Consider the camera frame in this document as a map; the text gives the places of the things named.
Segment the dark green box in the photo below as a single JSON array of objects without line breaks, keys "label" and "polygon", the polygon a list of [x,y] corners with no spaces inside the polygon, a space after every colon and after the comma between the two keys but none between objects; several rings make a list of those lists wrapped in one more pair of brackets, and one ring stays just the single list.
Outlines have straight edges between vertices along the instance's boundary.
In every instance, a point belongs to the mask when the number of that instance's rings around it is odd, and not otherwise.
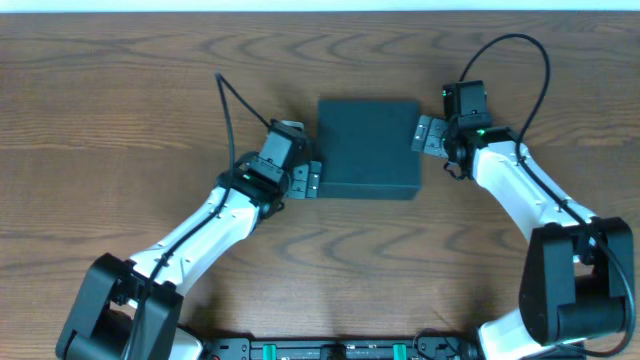
[{"label": "dark green box", "polygon": [[321,99],[317,157],[320,198],[411,200],[420,191],[420,155],[411,141],[415,100]]}]

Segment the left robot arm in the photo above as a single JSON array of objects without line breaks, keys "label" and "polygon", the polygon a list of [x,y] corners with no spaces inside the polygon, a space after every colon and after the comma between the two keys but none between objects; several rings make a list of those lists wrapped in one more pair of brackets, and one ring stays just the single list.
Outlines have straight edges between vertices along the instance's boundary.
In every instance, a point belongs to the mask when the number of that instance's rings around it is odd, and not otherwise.
[{"label": "left robot arm", "polygon": [[316,164],[300,122],[274,120],[259,152],[222,173],[207,200],[166,237],[127,260],[89,267],[55,347],[59,359],[199,359],[204,343],[178,325],[198,279],[286,196],[308,197]]}]

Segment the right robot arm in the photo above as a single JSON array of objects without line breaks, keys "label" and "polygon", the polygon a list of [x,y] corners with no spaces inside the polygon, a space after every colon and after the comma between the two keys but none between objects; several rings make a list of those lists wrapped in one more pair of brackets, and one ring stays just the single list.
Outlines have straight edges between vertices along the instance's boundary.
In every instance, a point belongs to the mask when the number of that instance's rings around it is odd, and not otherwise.
[{"label": "right robot arm", "polygon": [[488,191],[524,235],[518,306],[481,325],[485,359],[585,356],[583,341],[635,325],[633,233],[568,196],[508,127],[495,127],[480,81],[447,84],[444,115],[420,117],[411,148],[445,159],[454,179]]}]

